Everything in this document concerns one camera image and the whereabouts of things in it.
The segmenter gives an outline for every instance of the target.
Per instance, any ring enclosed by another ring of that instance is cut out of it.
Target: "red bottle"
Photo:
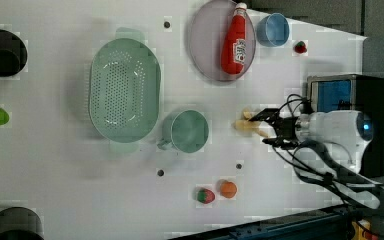
[[[232,23],[224,39],[221,53],[221,68],[229,74],[238,74],[245,64],[246,4],[238,3]]]

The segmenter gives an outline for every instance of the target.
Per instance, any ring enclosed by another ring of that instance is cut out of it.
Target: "plate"
[[[246,15],[246,58],[241,73],[230,75],[220,65],[224,38],[233,18],[236,4],[232,1],[213,0],[196,13],[189,31],[189,48],[196,67],[206,77],[219,81],[232,81],[246,73],[254,59],[255,31]]]

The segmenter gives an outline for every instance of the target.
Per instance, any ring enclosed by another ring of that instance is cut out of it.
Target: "red toy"
[[[238,74],[245,64],[246,4],[238,3],[232,23],[223,44],[221,68],[229,74]]]
[[[305,45],[305,42],[301,41],[295,45],[294,50],[296,53],[302,54],[307,52],[307,46]]]
[[[197,195],[198,202],[201,202],[203,204],[211,203],[212,201],[214,201],[214,199],[216,199],[214,193],[206,188],[202,188],[201,190],[199,190]]]

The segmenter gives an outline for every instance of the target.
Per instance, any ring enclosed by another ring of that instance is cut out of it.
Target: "black bowl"
[[[27,63],[23,41],[11,32],[0,30],[0,77],[19,73]]]

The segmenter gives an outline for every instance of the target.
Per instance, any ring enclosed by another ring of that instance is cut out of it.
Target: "white tabletop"
[[[0,128],[0,209],[35,210],[46,239],[166,239],[339,203],[300,183],[259,137],[231,124],[246,106],[279,106],[301,93],[309,75],[361,73],[364,37],[289,20],[285,46],[257,44],[241,79],[215,82],[198,72],[185,44],[188,23],[205,2],[0,1],[0,28],[19,34],[29,53],[26,71],[0,79],[0,106],[11,113]],[[253,24],[267,16],[248,14]],[[87,110],[92,59],[119,27],[145,33],[163,72],[157,125],[129,146],[100,136]],[[308,41],[308,55],[293,56],[299,40]],[[200,152],[157,149],[162,120],[177,108],[207,117],[210,139]],[[195,187],[214,189],[220,179],[236,182],[235,199],[217,196],[208,206],[193,200]]]

